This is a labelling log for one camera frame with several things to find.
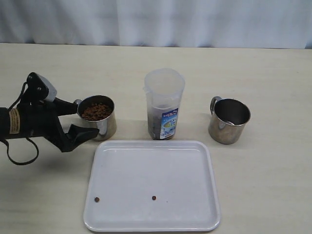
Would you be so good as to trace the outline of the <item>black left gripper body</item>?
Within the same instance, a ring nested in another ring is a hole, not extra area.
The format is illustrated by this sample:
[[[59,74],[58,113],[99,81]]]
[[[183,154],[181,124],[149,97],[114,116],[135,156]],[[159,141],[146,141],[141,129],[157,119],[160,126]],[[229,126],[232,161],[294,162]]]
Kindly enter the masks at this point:
[[[27,89],[18,104],[21,113],[21,130],[27,137],[44,137],[61,152],[65,150],[66,136],[56,113],[53,102],[45,101],[47,87],[40,80],[38,73],[31,72],[26,79]]]

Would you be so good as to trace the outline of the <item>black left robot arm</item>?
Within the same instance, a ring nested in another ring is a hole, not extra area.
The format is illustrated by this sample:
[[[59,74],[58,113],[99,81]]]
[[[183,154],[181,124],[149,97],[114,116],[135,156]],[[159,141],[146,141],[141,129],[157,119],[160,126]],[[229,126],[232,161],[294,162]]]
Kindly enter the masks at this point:
[[[71,152],[99,133],[97,128],[73,124],[68,132],[63,131],[59,117],[76,114],[77,110],[77,104],[57,98],[57,91],[50,81],[31,72],[14,105],[0,109],[0,137],[43,137],[61,152]]]

